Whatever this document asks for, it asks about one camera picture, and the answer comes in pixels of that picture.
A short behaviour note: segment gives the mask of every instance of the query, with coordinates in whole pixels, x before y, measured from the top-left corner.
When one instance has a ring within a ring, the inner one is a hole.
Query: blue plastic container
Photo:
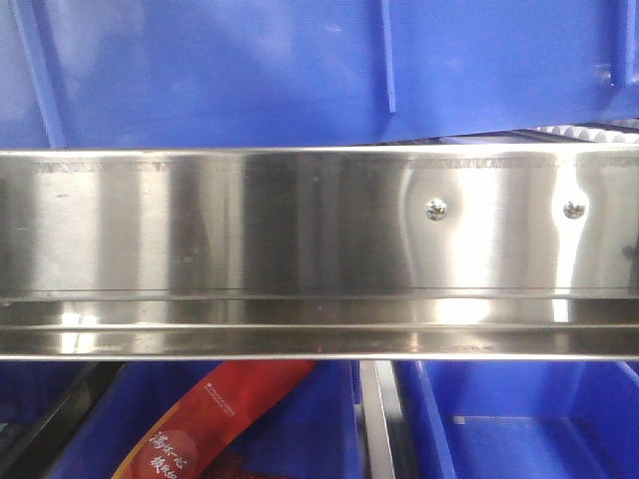
[[[213,362],[130,363],[98,404],[49,479],[101,479],[115,469]],[[296,479],[361,479],[348,361],[327,361],[230,446],[244,469]]]
[[[2,0],[0,146],[348,145],[639,115],[635,0]]]
[[[402,362],[423,478],[636,479],[639,378],[625,363]]]
[[[74,362],[0,361],[0,423],[28,425],[38,421],[83,366]]]

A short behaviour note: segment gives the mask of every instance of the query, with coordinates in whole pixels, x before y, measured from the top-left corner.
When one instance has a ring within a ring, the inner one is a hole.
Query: metal rail
[[[639,356],[639,148],[0,153],[0,356]]]

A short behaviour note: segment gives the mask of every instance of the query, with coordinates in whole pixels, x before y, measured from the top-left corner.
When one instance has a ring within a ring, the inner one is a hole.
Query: screw head
[[[436,198],[426,204],[426,215],[430,220],[438,222],[446,216],[447,205],[444,200]]]
[[[578,218],[583,217],[583,214],[586,213],[586,207],[579,203],[568,202],[563,207],[563,213],[567,218],[577,220]]]

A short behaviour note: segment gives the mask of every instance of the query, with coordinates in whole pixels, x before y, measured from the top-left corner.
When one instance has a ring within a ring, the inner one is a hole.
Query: red food bag
[[[303,360],[223,362],[160,418],[113,479],[197,479],[314,365]]]

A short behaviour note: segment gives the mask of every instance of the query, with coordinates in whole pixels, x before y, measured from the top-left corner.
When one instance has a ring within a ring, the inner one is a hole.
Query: blue plastic bin
[[[636,479],[639,379],[625,363],[402,362],[421,477]]]
[[[49,479],[111,477],[138,440],[215,365],[125,366]],[[251,472],[296,479],[361,479],[348,361],[321,362],[284,400],[230,446]]]
[[[2,0],[0,144],[348,145],[639,115],[630,0]]]
[[[0,361],[0,423],[36,422],[83,366],[74,362]]]

